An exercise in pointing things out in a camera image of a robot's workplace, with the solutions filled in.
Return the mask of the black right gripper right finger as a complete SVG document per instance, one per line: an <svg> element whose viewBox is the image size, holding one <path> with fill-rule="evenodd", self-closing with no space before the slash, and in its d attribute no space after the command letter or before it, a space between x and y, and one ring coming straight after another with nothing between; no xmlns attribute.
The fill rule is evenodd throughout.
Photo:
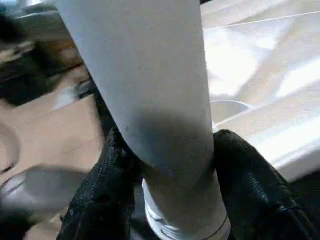
<svg viewBox="0 0 320 240"><path fill-rule="evenodd" d="M317 210L235 132L213 134L213 165L235 240L318 240Z"/></svg>

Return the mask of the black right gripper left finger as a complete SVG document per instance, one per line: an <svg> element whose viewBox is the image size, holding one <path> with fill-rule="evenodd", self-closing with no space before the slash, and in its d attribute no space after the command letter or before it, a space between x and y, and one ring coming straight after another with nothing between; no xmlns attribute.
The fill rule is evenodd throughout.
<svg viewBox="0 0 320 240"><path fill-rule="evenodd" d="M128 240L135 210L139 160L117 128L111 128L96 164L65 214L59 240Z"/></svg>

